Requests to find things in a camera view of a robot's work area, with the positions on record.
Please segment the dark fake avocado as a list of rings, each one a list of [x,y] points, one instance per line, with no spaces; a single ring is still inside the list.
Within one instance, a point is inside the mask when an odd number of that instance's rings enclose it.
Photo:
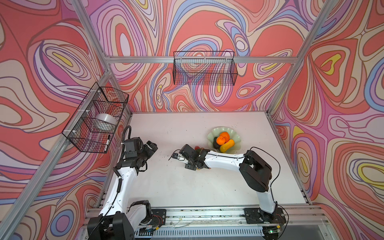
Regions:
[[[214,140],[213,140],[213,147],[214,149],[219,149],[220,148],[220,145],[217,143],[217,138],[218,137],[214,137]]]

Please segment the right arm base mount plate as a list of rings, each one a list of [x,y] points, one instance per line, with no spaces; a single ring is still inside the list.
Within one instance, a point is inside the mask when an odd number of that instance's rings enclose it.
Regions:
[[[244,208],[244,214],[247,224],[285,224],[287,222],[286,215],[282,208],[277,207],[270,214],[262,211],[260,208]]]

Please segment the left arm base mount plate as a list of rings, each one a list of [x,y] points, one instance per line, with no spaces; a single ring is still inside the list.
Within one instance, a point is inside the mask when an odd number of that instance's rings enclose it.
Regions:
[[[151,225],[154,227],[161,227],[166,223],[167,210],[166,209],[154,209],[152,210],[152,216],[149,220],[145,220],[143,225]]]

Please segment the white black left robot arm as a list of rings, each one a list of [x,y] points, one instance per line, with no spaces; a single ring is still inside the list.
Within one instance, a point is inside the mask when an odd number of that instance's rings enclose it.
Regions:
[[[113,167],[116,177],[111,180],[104,206],[99,215],[88,222],[90,240],[134,240],[138,226],[151,221],[149,201],[136,201],[130,205],[129,198],[141,168],[148,168],[147,160],[157,150],[155,143],[147,141],[144,144],[139,137],[123,141],[120,159]]]

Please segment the small orange tangerine with stem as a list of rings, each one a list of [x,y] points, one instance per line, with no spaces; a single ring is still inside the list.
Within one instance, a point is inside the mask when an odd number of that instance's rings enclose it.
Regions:
[[[218,136],[218,138],[217,138],[217,143],[218,143],[220,146],[222,146],[222,145],[224,145],[226,142],[225,142],[225,140],[224,140],[221,136]]]

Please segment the large fake orange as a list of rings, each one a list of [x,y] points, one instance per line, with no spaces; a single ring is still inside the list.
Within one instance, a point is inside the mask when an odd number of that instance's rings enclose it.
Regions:
[[[231,139],[228,132],[222,132],[220,133],[220,136],[225,140],[225,142],[228,142]]]

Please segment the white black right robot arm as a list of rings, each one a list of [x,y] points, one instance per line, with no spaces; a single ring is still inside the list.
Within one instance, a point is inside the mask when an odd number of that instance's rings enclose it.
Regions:
[[[275,201],[272,184],[272,167],[252,149],[244,154],[218,153],[207,149],[195,150],[184,145],[175,150],[171,159],[185,164],[188,170],[225,169],[240,173],[248,187],[257,192],[259,208],[249,220],[255,223],[274,224],[278,222],[278,203]]]

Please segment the yellow fake mango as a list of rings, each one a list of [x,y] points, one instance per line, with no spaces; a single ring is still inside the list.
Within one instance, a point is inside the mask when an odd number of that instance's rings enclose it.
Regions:
[[[221,153],[226,153],[229,149],[231,149],[235,145],[235,141],[233,139],[230,139],[225,144],[221,145],[219,150]]]

